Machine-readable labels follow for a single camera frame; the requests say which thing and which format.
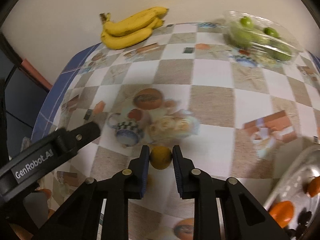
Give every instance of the metal bolt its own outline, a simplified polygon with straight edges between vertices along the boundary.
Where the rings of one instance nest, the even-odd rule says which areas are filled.
[[[94,178],[93,177],[88,177],[85,179],[84,181],[86,184],[92,184],[94,182]]]
[[[199,169],[193,169],[193,170],[191,171],[191,173],[192,173],[193,175],[200,175],[201,170],[199,170]]]
[[[77,141],[81,141],[82,140],[82,135],[81,134],[77,134],[76,135],[76,139],[77,139]]]
[[[125,169],[122,171],[123,175],[130,175],[131,173],[132,173],[132,170],[130,170],[130,169]]]
[[[237,184],[238,180],[234,177],[231,177],[228,179],[228,182],[232,185],[235,185],[235,184]]]

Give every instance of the table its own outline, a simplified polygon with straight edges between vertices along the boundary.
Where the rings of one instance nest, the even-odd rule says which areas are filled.
[[[32,141],[57,127],[71,130],[84,124],[87,110],[101,100],[103,112],[89,121],[96,121],[102,134],[44,177],[41,187],[53,192],[50,208],[57,209],[76,189],[72,174],[79,183],[89,176],[111,178],[139,155],[141,146],[119,144],[106,119],[146,88],[180,101],[180,109],[193,112],[201,123],[198,134],[179,141],[185,157],[215,178],[238,178],[263,204],[317,136],[318,59],[303,52],[290,65],[261,65],[247,51],[229,46],[224,31],[220,23],[167,25],[130,48],[109,50],[97,44],[71,59],[44,102]],[[156,42],[158,49],[126,56]],[[69,111],[66,103],[77,95],[76,107]],[[165,170],[150,166],[145,197],[129,203],[129,237],[174,240],[172,228],[193,217],[193,206],[192,200],[179,198],[172,164]]]

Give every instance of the checkered tablecloth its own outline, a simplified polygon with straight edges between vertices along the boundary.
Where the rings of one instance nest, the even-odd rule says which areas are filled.
[[[130,59],[124,56],[156,42],[160,48],[154,52]],[[196,44],[209,47],[198,49]],[[62,104],[80,95],[76,110],[68,114],[60,107],[50,130],[62,126],[72,130],[84,124],[87,110],[103,100],[103,113],[89,119],[100,125],[102,134],[56,171],[76,172],[82,180],[89,176],[102,180],[126,168],[141,146],[123,148],[106,118],[119,112],[122,103],[138,91],[156,88],[165,98],[181,101],[181,108],[193,112],[201,122],[198,135],[180,141],[184,157],[213,177],[238,178],[263,203],[320,127],[317,82],[303,67],[311,69],[313,78],[319,80],[307,52],[291,65],[263,67],[228,46],[223,28],[215,24],[164,26],[146,41],[122,50],[109,50],[101,44],[87,57],[65,93]],[[282,145],[271,159],[260,159],[243,125],[282,110],[298,139]],[[68,197],[60,194],[56,171],[48,174],[44,183],[53,191],[52,209]],[[179,198],[172,165],[162,171],[150,166],[145,197],[130,201],[129,237],[144,239],[159,226],[172,228],[193,217],[193,206],[192,200]]]

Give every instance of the yellow round fruit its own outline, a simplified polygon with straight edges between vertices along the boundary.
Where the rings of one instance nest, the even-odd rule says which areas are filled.
[[[168,147],[155,146],[150,153],[150,163],[157,170],[167,168],[172,160],[172,153]]]

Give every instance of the blue and white cup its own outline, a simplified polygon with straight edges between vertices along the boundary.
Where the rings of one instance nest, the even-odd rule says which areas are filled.
[[[116,119],[116,116],[120,116],[120,113],[115,113],[109,116],[108,126],[116,130],[117,141],[127,147],[134,146],[139,143],[144,137],[144,132],[135,120],[125,120],[123,122],[118,122],[116,125],[110,124],[110,120],[112,118]]]

